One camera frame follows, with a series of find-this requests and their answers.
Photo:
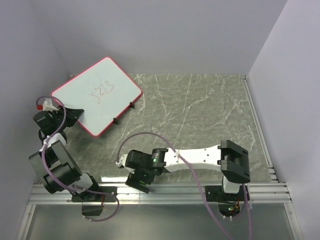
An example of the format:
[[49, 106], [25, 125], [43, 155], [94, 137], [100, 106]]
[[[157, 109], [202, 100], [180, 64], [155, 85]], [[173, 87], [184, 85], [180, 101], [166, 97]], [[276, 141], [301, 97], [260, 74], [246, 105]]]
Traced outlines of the pink-framed whiteboard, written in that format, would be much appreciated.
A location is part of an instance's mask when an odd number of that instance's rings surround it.
[[142, 89], [109, 56], [51, 92], [66, 108], [84, 110], [78, 122], [94, 137], [142, 94]]

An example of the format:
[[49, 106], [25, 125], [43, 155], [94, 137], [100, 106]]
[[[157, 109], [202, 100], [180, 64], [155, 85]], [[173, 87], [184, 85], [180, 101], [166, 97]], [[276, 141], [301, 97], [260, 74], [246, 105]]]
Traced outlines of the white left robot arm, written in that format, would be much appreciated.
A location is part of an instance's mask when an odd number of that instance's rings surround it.
[[84, 113], [83, 109], [66, 109], [61, 106], [57, 110], [41, 110], [33, 116], [34, 122], [38, 125], [38, 137], [42, 144], [47, 143], [44, 158], [48, 169], [52, 174], [68, 188], [74, 188], [76, 192], [71, 192], [72, 199], [80, 202], [93, 202], [101, 199], [101, 188], [93, 176], [82, 173], [71, 154], [66, 149], [67, 135], [65, 128], [73, 127], [77, 120]]

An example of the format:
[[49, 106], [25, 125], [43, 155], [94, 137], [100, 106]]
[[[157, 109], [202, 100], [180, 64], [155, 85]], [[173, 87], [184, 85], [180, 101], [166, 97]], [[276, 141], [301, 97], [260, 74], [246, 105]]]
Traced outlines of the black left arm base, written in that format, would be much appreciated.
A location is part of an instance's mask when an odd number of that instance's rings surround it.
[[118, 188], [116, 186], [100, 186], [97, 192], [93, 193], [84, 191], [82, 193], [72, 194], [71, 202], [73, 203], [91, 203], [91, 202], [104, 202], [115, 203]]

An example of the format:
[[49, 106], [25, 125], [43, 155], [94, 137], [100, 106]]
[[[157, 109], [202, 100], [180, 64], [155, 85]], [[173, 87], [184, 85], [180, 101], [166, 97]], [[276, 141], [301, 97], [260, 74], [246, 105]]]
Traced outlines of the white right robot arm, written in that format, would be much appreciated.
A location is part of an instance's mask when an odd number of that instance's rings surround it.
[[133, 149], [122, 155], [116, 165], [129, 172], [127, 186], [146, 194], [150, 191], [146, 185], [156, 176], [187, 170], [189, 166], [193, 170], [221, 172], [220, 193], [226, 200], [232, 200], [240, 186], [251, 181], [248, 151], [230, 140], [198, 149], [154, 148], [150, 154]]

